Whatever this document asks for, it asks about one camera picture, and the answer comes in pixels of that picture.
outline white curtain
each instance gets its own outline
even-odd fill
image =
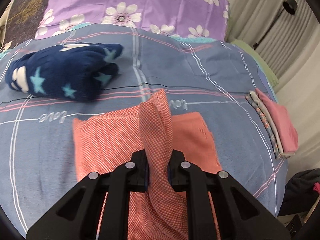
[[[299,149],[289,159],[287,179],[320,168],[320,24],[300,56],[280,78],[279,102],[286,106],[299,135]]]
[[[283,9],[283,1],[285,0],[235,0],[231,4],[228,41],[236,38],[253,46],[264,35],[279,10]],[[307,2],[296,2],[296,14],[292,16],[283,11],[256,50],[278,78],[299,57],[318,25]]]

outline purple floral pillow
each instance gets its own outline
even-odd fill
[[[167,36],[223,40],[228,6],[227,0],[49,0],[35,38],[101,23]]]

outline light blue star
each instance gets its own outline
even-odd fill
[[[37,67],[34,76],[30,76],[30,80],[33,83],[33,90],[35,93],[42,93],[46,95],[45,91],[42,88],[42,83],[45,81],[45,78],[42,78],[40,76],[40,67]]]
[[[99,80],[101,82],[101,85],[104,87],[106,84],[108,84],[109,80],[112,78],[111,75],[106,75],[104,73],[98,72],[99,76],[95,77],[94,79]]]
[[[116,55],[116,50],[112,50],[110,52],[110,50],[103,48],[104,51],[106,52],[106,56],[103,58],[103,60],[107,63],[111,63],[114,59],[115,59],[115,55]]]
[[[64,91],[64,95],[66,97],[75,98],[74,93],[76,92],[76,90],[71,88],[70,83],[66,84],[64,87],[62,87],[62,90]]]

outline pink towel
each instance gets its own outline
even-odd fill
[[[298,133],[290,121],[287,109],[284,106],[273,102],[258,88],[256,88],[256,92],[261,101],[265,104],[277,127],[283,151],[285,153],[295,152],[298,149]]]
[[[91,171],[111,172],[132,152],[146,150],[149,187],[145,194],[130,194],[128,240],[188,239],[186,199],[170,186],[167,165],[174,148],[204,171],[221,170],[212,134],[199,113],[171,117],[160,90],[139,106],[74,119],[73,129],[78,180]]]

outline metal screw head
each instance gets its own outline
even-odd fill
[[[225,179],[229,176],[229,174],[226,171],[219,171],[218,176],[222,179]]]
[[[97,172],[90,172],[89,179],[96,179],[99,176]]]
[[[136,164],[133,163],[133,162],[128,162],[128,163],[125,164],[125,167],[127,169],[133,169],[135,166],[136,166]]]
[[[190,168],[191,166],[190,162],[182,162],[180,163],[180,165],[182,168],[185,168],[185,169]]]

